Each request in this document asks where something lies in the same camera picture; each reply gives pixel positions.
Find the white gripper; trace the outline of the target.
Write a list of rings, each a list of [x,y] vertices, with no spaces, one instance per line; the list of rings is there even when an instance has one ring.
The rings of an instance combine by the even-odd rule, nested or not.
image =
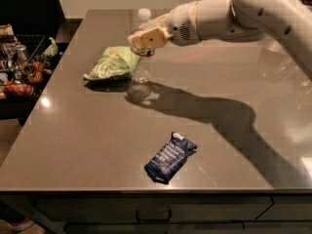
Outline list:
[[[182,4],[155,19],[144,19],[137,31],[128,37],[136,55],[154,55],[157,48],[166,46],[169,38],[177,46],[189,46],[199,42],[195,23],[196,2]],[[166,26],[172,36],[163,27]]]

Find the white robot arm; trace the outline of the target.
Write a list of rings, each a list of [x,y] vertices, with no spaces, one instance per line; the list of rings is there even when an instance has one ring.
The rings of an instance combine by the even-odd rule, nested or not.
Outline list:
[[[211,39],[249,42],[265,34],[312,75],[312,12],[300,0],[194,1],[141,24],[128,41],[136,54],[150,57],[169,42],[177,46]]]

